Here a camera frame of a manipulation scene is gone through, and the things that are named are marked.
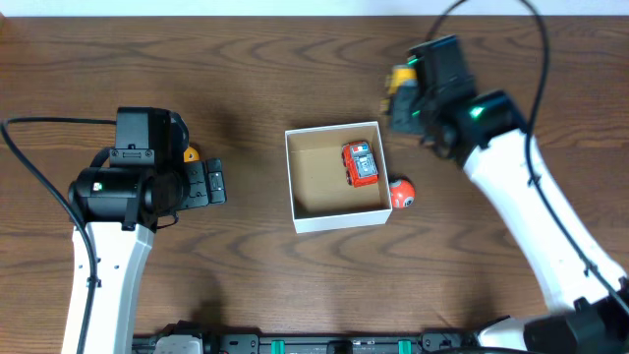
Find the orange dinosaur toy figure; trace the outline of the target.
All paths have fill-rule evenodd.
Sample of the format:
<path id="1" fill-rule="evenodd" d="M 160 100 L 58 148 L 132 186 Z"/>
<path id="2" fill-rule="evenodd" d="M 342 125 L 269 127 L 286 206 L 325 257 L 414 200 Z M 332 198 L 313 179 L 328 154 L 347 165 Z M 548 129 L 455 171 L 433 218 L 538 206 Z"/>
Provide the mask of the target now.
<path id="1" fill-rule="evenodd" d="M 200 161 L 199 152 L 192 146 L 188 146 L 184 152 L 184 162 L 191 163 Z"/>

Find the yellow grey toy dump truck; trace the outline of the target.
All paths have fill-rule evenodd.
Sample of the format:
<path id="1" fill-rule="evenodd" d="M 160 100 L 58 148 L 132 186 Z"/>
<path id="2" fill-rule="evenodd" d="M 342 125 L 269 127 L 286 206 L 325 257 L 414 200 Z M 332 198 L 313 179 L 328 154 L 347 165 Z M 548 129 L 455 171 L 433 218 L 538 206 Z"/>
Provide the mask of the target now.
<path id="1" fill-rule="evenodd" d="M 395 65 L 391 74 L 385 80 L 386 96 L 381 102 L 381 111 L 385 115 L 390 115 L 394 97 L 402 88 L 416 89 L 418 87 L 417 74 L 415 69 L 408 65 Z"/>

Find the red toy fire truck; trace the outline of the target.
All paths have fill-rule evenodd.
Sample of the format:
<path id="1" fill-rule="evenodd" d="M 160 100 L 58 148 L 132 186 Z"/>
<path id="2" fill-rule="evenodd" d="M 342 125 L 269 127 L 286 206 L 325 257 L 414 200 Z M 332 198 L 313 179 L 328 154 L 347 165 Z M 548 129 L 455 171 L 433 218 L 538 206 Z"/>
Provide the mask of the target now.
<path id="1" fill-rule="evenodd" d="M 359 188 L 378 182 L 378 171 L 368 142 L 346 144 L 342 147 L 341 159 L 350 186 Z"/>

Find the white cardboard box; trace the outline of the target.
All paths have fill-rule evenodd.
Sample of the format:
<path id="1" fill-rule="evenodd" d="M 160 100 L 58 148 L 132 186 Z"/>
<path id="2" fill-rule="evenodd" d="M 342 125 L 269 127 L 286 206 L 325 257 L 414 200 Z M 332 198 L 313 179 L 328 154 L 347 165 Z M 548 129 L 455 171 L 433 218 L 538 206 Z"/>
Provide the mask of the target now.
<path id="1" fill-rule="evenodd" d="M 354 187 L 346 180 L 342 148 L 365 142 L 377 181 Z M 292 219 L 298 233 L 384 224 L 391 205 L 386 162 L 376 121 L 289 130 L 285 133 Z"/>

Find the red toy ball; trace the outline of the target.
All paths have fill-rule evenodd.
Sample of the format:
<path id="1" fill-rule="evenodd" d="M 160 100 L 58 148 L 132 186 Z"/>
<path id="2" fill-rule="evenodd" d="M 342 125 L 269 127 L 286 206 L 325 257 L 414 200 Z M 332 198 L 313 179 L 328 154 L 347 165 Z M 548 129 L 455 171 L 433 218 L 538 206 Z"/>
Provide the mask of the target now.
<path id="1" fill-rule="evenodd" d="M 394 208 L 409 207 L 415 199 L 414 186 L 406 179 L 396 179 L 389 183 L 391 205 Z"/>

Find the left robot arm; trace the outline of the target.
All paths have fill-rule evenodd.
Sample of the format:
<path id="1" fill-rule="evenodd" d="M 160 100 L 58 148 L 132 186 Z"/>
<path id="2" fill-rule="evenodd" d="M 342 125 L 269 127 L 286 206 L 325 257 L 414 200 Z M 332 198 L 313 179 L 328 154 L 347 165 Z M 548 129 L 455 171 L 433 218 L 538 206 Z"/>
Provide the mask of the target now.
<path id="1" fill-rule="evenodd" d="M 80 220 L 62 350 L 129 353 L 144 266 L 159 219 L 226 203 L 222 163 L 192 158 L 181 116 L 121 107 L 114 147 L 102 150 L 69 188 Z"/>

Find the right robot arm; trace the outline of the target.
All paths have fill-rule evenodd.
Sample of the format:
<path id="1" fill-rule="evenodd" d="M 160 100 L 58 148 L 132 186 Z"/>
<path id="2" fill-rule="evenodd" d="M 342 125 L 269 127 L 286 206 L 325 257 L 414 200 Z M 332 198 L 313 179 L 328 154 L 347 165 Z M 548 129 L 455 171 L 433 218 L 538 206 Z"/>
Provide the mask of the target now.
<path id="1" fill-rule="evenodd" d="M 527 259 L 547 312 L 470 333 L 477 353 L 624 353 L 628 276 L 598 244 L 548 171 L 510 96 L 480 94 L 455 36 L 413 47 L 389 82 L 394 131 L 454 161 L 496 209 Z"/>

